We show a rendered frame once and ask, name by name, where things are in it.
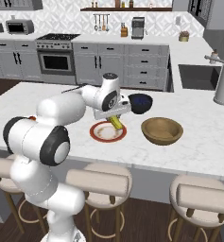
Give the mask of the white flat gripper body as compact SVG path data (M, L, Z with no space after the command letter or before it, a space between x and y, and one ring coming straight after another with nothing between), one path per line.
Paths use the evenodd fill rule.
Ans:
M114 107L112 107L110 110L106 112L103 112L100 110L94 110L94 117L95 117L95 120L99 120L103 118L109 118L115 115L121 115L130 111L131 111L130 102L127 100L121 100Z

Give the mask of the brown wooden bowl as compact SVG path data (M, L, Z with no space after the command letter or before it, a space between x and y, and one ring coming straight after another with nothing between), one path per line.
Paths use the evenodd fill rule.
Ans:
M182 126L165 117L148 118L142 123L141 130L149 142L158 146L172 145L183 135Z

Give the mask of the grey fridge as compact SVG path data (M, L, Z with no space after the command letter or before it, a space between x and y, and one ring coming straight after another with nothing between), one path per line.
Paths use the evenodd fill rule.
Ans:
M224 60L224 0L213 0L203 38Z

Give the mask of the red rimmed plate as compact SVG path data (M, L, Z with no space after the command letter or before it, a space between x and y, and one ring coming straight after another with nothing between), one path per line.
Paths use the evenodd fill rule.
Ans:
M94 124L90 128L90 135L98 142L113 143L123 139L127 134L127 129L123 127L117 130L111 122L102 121Z

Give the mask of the black plate with blue inside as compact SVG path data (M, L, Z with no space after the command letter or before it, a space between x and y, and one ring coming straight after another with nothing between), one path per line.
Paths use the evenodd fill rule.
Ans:
M153 98L150 95L133 94L129 95L131 111L135 114L143 114L150 110Z

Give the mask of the beige padded bar stool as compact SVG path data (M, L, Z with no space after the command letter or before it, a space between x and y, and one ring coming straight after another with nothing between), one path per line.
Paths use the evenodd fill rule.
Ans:
M37 219L36 220L26 220L21 215L21 209L25 200L21 203L19 208L16 208L14 201L11 197L12 194L22 194L22 191L15 185L15 183L10 178L10 168L12 163L15 160L15 155L9 155L7 158L0 158L0 189L4 192L6 200L8 202L9 208L14 215L15 221L20 229L21 233L25 232L23 223L34 224L39 223L42 229L43 234L47 234L47 228L44 222L45 216L42 216L41 211L38 207L32 206L34 209Z
M178 242L184 221L197 227L193 242L198 242L201 233L205 242L215 242L224 225L222 181L179 175L170 184L169 200L167 236L170 242Z
M93 242L93 234L99 238L113 238L115 242L121 242L121 232L125 226L124 205L132 188L132 176L129 170L120 165L92 163L81 170L69 170L65 181L85 193L88 242ZM115 210L114 234L104 235L94 230L93 216L99 223L99 212L102 210Z

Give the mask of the steel oven with hob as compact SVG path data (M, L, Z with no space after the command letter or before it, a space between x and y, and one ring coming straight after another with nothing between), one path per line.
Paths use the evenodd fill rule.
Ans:
M78 34L48 33L35 40L43 81L76 84L72 40Z

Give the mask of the grey coffee machine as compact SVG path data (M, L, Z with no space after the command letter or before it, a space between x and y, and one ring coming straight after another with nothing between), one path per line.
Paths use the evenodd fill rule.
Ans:
M133 40L143 40L145 35L145 18L133 17L131 21L131 38Z

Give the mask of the dark sink basin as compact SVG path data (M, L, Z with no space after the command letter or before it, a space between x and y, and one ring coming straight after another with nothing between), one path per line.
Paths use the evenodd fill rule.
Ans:
M179 70L183 89L214 91L221 67L180 64Z

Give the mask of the potted plant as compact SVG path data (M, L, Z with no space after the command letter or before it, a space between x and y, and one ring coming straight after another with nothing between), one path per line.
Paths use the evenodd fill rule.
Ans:
M179 41L180 42L188 42L189 36L190 36L190 33L187 30L181 31L180 35L179 35Z

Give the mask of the grey sink tap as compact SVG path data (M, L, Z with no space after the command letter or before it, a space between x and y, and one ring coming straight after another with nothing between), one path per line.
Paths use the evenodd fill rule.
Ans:
M207 56L207 55L204 56L204 59L206 59L206 60L210 60L210 61L217 61L217 62L224 63L224 60L221 60L221 59L219 59L219 58L209 57L209 56Z

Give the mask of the grey toaster oven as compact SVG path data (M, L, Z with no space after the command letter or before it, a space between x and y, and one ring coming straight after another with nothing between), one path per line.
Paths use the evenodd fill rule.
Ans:
M31 20L11 19L6 21L6 28L9 34L28 35L34 32L34 24Z

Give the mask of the rail with hanging tools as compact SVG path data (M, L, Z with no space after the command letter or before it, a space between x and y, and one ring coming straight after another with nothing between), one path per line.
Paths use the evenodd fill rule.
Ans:
M109 14L95 14L95 31L106 31L108 32L109 29Z

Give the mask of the brown wall shelf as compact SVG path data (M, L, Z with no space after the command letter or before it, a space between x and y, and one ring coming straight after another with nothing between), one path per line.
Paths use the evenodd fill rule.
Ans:
M83 8L80 11L172 11L172 7L152 7L152 8Z

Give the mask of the grey wall cupboard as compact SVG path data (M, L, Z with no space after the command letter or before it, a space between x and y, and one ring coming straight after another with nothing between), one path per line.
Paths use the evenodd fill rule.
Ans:
M39 10L43 0L0 0L0 10Z

